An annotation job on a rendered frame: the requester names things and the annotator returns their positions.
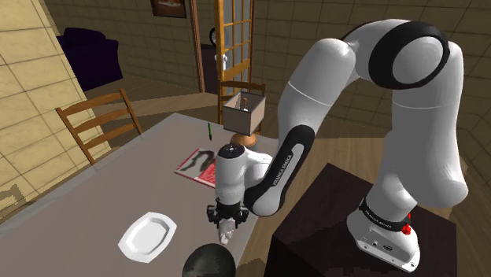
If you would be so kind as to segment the dark purple sofa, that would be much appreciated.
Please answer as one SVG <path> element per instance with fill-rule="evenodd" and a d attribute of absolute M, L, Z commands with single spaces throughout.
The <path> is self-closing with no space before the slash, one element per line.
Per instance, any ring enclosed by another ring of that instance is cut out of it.
<path fill-rule="evenodd" d="M 57 40 L 83 91 L 123 78 L 116 40 L 86 28 L 66 28 Z"/>

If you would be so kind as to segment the grey table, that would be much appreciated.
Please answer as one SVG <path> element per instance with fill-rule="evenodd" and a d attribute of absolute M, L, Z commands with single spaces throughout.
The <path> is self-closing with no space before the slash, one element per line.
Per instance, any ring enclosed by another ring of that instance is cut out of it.
<path fill-rule="evenodd" d="M 206 209 L 211 187 L 175 174 L 196 149 L 218 150 L 231 133 L 172 114 L 97 164 L 0 224 L 0 277 L 181 277 L 196 248 L 218 240 Z M 118 242 L 141 216 L 177 225 L 150 263 L 128 259 Z"/>

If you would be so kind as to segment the wooden glazed door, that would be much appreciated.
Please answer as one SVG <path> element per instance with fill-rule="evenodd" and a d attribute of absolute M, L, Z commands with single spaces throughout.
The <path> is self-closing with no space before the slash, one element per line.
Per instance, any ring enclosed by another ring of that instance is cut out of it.
<path fill-rule="evenodd" d="M 250 82 L 254 0 L 214 0 L 218 81 Z"/>

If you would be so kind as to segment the small white grey object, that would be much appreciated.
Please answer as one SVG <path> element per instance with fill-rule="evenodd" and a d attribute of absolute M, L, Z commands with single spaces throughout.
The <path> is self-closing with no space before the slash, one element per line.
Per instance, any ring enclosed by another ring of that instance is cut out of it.
<path fill-rule="evenodd" d="M 222 219 L 218 225 L 218 235 L 219 240 L 222 245 L 227 245 L 231 240 L 234 231 L 236 222 L 233 218 Z"/>

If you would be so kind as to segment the white rectangular plate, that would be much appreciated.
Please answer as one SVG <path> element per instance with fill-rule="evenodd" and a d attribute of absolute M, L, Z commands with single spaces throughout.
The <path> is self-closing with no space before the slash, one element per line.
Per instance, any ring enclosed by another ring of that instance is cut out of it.
<path fill-rule="evenodd" d="M 148 212 L 125 231 L 118 247 L 128 259 L 148 264 L 167 248 L 176 228 L 168 216 Z"/>

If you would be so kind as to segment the dark robot stand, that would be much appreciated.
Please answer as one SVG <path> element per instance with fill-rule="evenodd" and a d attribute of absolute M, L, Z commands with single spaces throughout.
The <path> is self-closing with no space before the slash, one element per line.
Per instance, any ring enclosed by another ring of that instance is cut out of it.
<path fill-rule="evenodd" d="M 364 253 L 346 217 L 371 184 L 327 164 L 272 235 L 264 277 L 457 277 L 456 225 L 419 206 L 420 263 L 406 273 Z"/>

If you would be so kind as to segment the framed wall picture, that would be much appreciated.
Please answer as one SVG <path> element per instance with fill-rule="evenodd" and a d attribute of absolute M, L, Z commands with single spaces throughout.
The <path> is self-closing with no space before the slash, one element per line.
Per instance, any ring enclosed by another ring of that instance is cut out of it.
<path fill-rule="evenodd" d="M 150 0 L 150 4 L 154 16 L 186 18 L 184 0 Z"/>

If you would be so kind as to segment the red and white magazine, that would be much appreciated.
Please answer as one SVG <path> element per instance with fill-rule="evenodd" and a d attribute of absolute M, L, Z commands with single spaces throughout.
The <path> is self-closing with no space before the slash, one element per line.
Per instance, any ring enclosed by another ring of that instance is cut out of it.
<path fill-rule="evenodd" d="M 175 170 L 175 174 L 215 188 L 215 167 L 216 153 L 198 148 Z"/>

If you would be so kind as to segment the table lamp with square shade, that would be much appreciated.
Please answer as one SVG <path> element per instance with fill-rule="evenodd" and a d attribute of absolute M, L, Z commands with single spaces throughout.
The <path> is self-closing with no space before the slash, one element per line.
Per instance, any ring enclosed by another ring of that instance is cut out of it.
<path fill-rule="evenodd" d="M 265 96 L 238 92 L 223 105 L 223 128 L 234 132 L 231 142 L 257 150 L 257 133 L 264 118 Z"/>

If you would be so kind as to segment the dark round bowl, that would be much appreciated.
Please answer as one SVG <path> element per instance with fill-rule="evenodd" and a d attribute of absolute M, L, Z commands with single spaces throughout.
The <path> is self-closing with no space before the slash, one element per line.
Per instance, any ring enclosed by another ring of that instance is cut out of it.
<path fill-rule="evenodd" d="M 227 248 L 209 243 L 198 247 L 187 258 L 182 277 L 236 277 L 236 264 Z"/>

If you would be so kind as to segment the wooden slatted chair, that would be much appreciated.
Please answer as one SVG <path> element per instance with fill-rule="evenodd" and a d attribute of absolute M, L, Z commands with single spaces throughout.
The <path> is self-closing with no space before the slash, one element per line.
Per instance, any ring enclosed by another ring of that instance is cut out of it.
<path fill-rule="evenodd" d="M 123 99 L 125 107 L 123 109 L 118 109 L 106 114 L 103 114 L 101 116 L 96 116 L 94 119 L 88 120 L 82 124 L 80 124 L 77 127 L 74 127 L 68 120 L 68 116 L 74 115 L 76 113 L 80 113 L 84 110 L 92 109 L 96 106 L 104 105 L 109 102 L 113 102 L 117 99 Z M 60 107 L 56 108 L 55 111 L 57 112 L 58 116 L 61 118 L 62 122 L 65 124 L 67 127 L 68 131 L 72 135 L 72 137 L 75 139 L 76 143 L 82 150 L 83 154 L 86 156 L 88 159 L 89 163 L 91 165 L 95 164 L 95 160 L 93 156 L 90 154 L 89 149 L 92 149 L 98 145 L 103 144 L 104 142 L 108 142 L 110 139 L 114 139 L 116 136 L 122 135 L 132 129 L 135 129 L 138 131 L 138 133 L 141 135 L 143 133 L 143 130 L 141 128 L 141 125 L 138 121 L 137 116 L 135 115 L 135 112 L 133 108 L 131 107 L 131 104 L 129 102 L 129 99 L 127 97 L 127 94 L 124 89 L 119 89 L 118 93 L 111 93 L 111 94 L 105 94 L 90 100 L 82 101 L 79 103 L 76 103 L 74 105 L 70 105 L 66 109 L 62 109 Z M 118 119 L 122 117 L 123 115 L 129 114 L 132 123 L 131 124 L 125 124 L 123 126 L 120 126 L 112 131 L 109 131 L 108 133 L 104 133 L 103 135 L 99 135 L 96 138 L 91 139 L 88 142 L 83 142 L 82 139 L 80 138 L 79 134 L 83 133 L 89 129 L 95 128 L 97 126 L 100 126 L 101 124 L 108 123 L 111 120 Z"/>

